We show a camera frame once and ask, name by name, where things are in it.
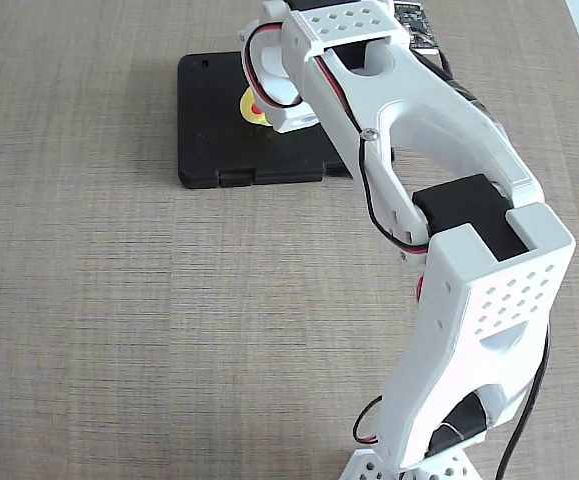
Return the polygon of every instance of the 3d printed arm segment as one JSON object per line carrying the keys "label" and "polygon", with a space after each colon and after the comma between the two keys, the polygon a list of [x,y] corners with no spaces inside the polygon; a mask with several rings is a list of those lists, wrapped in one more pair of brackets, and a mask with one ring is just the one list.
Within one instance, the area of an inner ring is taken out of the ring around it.
{"label": "3d printed arm segment", "polygon": [[[403,248],[426,262],[425,282],[375,446],[387,471],[422,475],[516,413],[541,362],[574,239],[501,127],[420,62],[384,4],[298,12],[265,2],[242,38],[245,74],[274,129],[320,122],[371,193],[383,233],[405,246],[429,244]],[[350,71],[336,48],[356,42],[366,44],[364,66]],[[393,171],[395,147],[459,180],[412,199]]]}

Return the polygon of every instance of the yellow object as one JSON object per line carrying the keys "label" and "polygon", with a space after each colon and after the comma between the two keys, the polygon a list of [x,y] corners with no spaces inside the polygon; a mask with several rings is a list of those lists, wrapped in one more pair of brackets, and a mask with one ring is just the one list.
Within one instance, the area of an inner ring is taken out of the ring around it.
{"label": "yellow object", "polygon": [[270,127],[271,124],[267,122],[265,114],[262,112],[256,113],[256,110],[260,111],[256,108],[256,99],[253,96],[251,87],[249,87],[240,99],[240,113],[242,114],[242,118],[255,125]]}

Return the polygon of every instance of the beige fabric surface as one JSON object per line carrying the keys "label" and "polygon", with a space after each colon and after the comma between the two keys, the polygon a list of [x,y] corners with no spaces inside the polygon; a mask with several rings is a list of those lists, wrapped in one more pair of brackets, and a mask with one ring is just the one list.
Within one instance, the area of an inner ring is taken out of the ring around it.
{"label": "beige fabric surface", "polygon": [[[0,479],[336,479],[415,272],[350,181],[185,191],[176,65],[258,0],[0,0]],[[579,243],[564,0],[426,0]],[[410,188],[442,178],[404,162]],[[509,479],[579,478],[579,247]],[[512,426],[470,450],[492,479]]]}

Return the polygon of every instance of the circuit board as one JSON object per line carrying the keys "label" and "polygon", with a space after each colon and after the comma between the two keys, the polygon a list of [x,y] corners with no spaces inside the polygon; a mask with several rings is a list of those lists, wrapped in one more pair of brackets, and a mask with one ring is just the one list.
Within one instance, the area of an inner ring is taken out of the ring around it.
{"label": "circuit board", "polygon": [[438,53],[438,42],[422,4],[417,1],[394,1],[393,5],[396,20],[411,34],[411,48],[428,55]]}

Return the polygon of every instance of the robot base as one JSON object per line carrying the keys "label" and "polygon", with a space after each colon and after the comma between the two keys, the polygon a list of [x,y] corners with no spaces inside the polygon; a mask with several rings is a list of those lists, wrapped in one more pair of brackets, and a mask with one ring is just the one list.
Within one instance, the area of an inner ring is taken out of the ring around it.
{"label": "robot base", "polygon": [[391,474],[370,449],[356,450],[345,467],[340,480],[481,480],[466,455],[457,451],[428,460],[424,466],[406,473]]}
{"label": "robot base", "polygon": [[186,188],[349,176],[320,125],[279,134],[240,113],[240,52],[187,55],[178,65],[178,176]]}

